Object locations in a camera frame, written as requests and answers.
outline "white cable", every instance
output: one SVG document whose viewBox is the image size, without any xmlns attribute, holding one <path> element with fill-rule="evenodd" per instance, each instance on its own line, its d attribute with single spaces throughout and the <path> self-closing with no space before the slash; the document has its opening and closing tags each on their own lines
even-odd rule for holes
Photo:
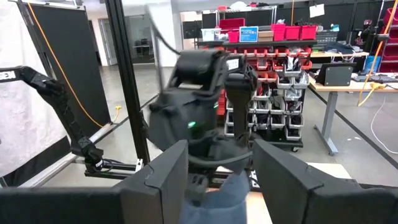
<svg viewBox="0 0 398 224">
<path fill-rule="evenodd" d="M 385 103 L 386 103 L 386 94 L 384 95 L 383 104 L 380 106 L 380 108 L 379 108 L 379 110 L 376 112 L 376 114 L 374 114 L 374 117 L 373 117 L 372 123 L 371 123 L 371 131 L 372 131 L 372 133 L 373 133 L 373 136 L 376 138 L 376 140 L 378 140 L 379 143 L 382 144 L 382 145 L 384 146 L 384 148 L 385 148 L 387 151 L 389 151 L 390 153 L 393 153 L 393 154 L 398 154 L 398 152 L 393 152 L 393 151 L 391 151 L 390 149 L 388 149 L 387 146 L 386 146 L 382 141 L 380 141 L 380 139 L 376 136 L 376 134 L 375 134 L 374 131 L 373 131 L 373 122 L 374 122 L 374 119 L 376 118 L 377 114 L 380 112 L 381 108 L 384 106 Z"/>
</svg>

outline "green light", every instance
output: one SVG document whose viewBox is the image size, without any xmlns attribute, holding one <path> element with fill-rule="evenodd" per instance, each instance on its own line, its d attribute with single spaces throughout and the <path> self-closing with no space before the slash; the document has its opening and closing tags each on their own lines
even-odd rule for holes
<svg viewBox="0 0 398 224">
<path fill-rule="evenodd" d="M 194 127 L 196 124 L 197 124 L 196 122 L 191 121 L 191 122 L 188 123 L 188 128 L 192 128 L 192 127 Z"/>
</svg>

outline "desk leg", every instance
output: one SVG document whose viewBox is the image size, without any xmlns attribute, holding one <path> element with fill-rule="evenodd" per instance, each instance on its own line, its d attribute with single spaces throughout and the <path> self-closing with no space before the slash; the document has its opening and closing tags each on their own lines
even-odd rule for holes
<svg viewBox="0 0 398 224">
<path fill-rule="evenodd" d="M 333 124 L 333 116 L 335 115 L 336 109 L 336 102 L 337 102 L 337 92 L 332 91 L 329 93 L 328 104 L 326 106 L 326 113 L 325 118 L 323 120 L 322 130 L 315 125 L 314 128 L 317 130 L 318 134 L 323 140 L 326 148 L 329 151 L 329 155 L 334 156 L 338 153 L 338 150 L 330 139 L 330 132 L 331 132 L 331 125 Z"/>
</svg>

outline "storage bin rack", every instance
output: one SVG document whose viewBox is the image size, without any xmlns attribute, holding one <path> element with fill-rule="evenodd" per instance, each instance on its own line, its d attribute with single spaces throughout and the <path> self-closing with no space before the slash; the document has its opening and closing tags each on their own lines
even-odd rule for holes
<svg viewBox="0 0 398 224">
<path fill-rule="evenodd" d="M 386 15 L 384 16 L 384 23 L 387 24 L 390 15 L 392 14 L 392 8 L 387 9 Z M 381 30 L 381 34 L 384 33 L 386 27 L 384 26 Z M 387 40 L 382 46 L 380 52 L 381 62 L 379 64 L 378 72 L 396 72 L 398 70 L 398 13 L 394 13 L 390 28 L 387 32 L 390 35 L 390 39 Z"/>
<path fill-rule="evenodd" d="M 303 147 L 301 141 L 301 128 L 304 125 L 302 115 L 305 89 L 308 82 L 300 83 L 299 78 L 303 73 L 301 69 L 308 70 L 311 63 L 310 46 L 316 41 L 295 41 L 279 42 L 257 42 L 257 43 L 230 43 L 224 44 L 224 48 L 232 54 L 245 55 L 249 64 L 257 71 L 259 85 L 254 93 L 248 111 L 248 131 L 255 132 L 271 144 L 280 148 L 289 148 L 297 151 Z M 290 44 L 300 45 L 305 51 L 298 54 L 289 52 Z M 278 66 L 275 60 L 286 56 L 299 57 L 302 68 L 299 71 L 286 71 L 285 66 Z M 281 83 L 281 79 L 288 79 L 288 83 Z M 298 95 L 291 97 L 287 94 L 289 90 L 296 90 Z M 226 122 L 224 133 L 226 136 L 233 137 L 233 106 L 225 98 L 226 102 Z"/>
</svg>

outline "blue sign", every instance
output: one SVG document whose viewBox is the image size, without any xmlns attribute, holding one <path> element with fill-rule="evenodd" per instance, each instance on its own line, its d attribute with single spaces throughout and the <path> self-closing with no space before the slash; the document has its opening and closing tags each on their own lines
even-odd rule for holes
<svg viewBox="0 0 398 224">
<path fill-rule="evenodd" d="M 240 42 L 257 42 L 259 27 L 240 27 L 239 41 Z"/>
</svg>

